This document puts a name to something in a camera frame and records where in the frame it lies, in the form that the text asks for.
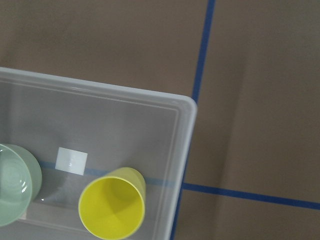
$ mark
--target yellow cup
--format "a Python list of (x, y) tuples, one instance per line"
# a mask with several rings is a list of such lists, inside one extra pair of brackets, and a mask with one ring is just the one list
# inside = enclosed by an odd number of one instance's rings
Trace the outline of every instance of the yellow cup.
[(85, 228), (104, 240), (135, 233), (145, 217), (146, 182), (135, 169), (122, 167), (85, 187), (78, 205)]

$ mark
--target cup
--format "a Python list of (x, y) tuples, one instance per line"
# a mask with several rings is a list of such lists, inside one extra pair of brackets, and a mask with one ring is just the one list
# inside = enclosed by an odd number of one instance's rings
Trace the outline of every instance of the cup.
[(0, 227), (17, 220), (37, 196), (42, 173), (26, 149), (0, 144)]
[(94, 236), (124, 239), (135, 233), (145, 217), (146, 182), (135, 169), (122, 167), (85, 187), (78, 205), (80, 219)]

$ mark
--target translucent plastic container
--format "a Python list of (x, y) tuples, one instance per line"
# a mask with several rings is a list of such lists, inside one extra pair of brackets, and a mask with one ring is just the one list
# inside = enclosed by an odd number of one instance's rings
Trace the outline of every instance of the translucent plastic container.
[[(29, 150), (43, 174), (20, 221), (89, 237), (82, 190), (132, 167), (147, 183), (146, 212), (129, 239), (169, 239), (197, 112), (191, 98), (0, 67), (0, 109), (0, 143)], [(59, 148), (87, 154), (83, 175), (56, 169)]]

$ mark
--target yellow cup rim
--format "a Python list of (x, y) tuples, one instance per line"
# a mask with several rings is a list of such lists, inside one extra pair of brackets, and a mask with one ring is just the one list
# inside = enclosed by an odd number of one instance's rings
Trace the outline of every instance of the yellow cup rim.
[[(85, 225), (85, 223), (84, 223), (84, 221), (83, 221), (83, 219), (82, 219), (82, 215), (81, 215), (80, 204), (81, 204), (81, 201), (82, 201), (82, 198), (83, 198), (85, 192), (86, 192), (92, 185), (94, 185), (95, 183), (97, 183), (97, 182), (99, 182), (99, 181), (106, 180), (106, 179), (118, 179), (118, 180), (122, 180), (122, 181), (124, 181), (124, 182), (127, 182), (128, 184), (130, 184), (130, 185), (136, 190), (136, 192), (139, 194), (140, 200), (141, 200), (141, 202), (142, 202), (142, 217), (141, 217), (141, 219), (140, 219), (139, 224), (138, 224), (138, 225), (136, 226), (136, 228), (133, 229), (130, 233), (128, 233), (128, 234), (126, 234), (126, 235), (124, 235), (124, 236), (122, 236), (122, 237), (120, 237), (120, 238), (102, 238), (101, 236), (96, 235), (96, 234), (93, 233), (90, 229), (87, 228), (87, 226)], [(83, 191), (82, 191), (82, 193), (81, 193), (81, 195), (80, 195), (80, 198), (79, 198), (79, 202), (78, 202), (78, 214), (79, 214), (79, 216), (80, 216), (80, 220), (81, 220), (83, 226), (84, 226), (92, 235), (96, 236), (97, 238), (104, 239), (104, 240), (120, 240), (120, 239), (125, 239), (125, 238), (131, 236), (132, 234), (134, 234), (134, 233), (140, 228), (140, 226), (142, 225), (142, 223), (143, 223), (143, 221), (144, 221), (144, 219), (145, 219), (145, 212), (146, 212), (146, 206), (145, 206), (145, 205), (146, 205), (146, 204), (145, 204), (145, 200), (144, 200), (141, 192), (138, 190), (138, 188), (137, 188), (134, 184), (132, 184), (130, 181), (124, 179), (123, 177), (112, 176), (112, 175), (108, 176), (108, 175), (107, 175), (107, 176), (102, 176), (102, 177), (99, 177), (99, 178), (93, 180), (92, 182), (90, 182), (90, 183), (83, 189)]]

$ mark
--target white square sticker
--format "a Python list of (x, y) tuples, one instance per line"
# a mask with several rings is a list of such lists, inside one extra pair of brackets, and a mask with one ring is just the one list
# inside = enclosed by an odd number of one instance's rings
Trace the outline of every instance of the white square sticker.
[(59, 147), (55, 169), (72, 174), (83, 175), (88, 153)]

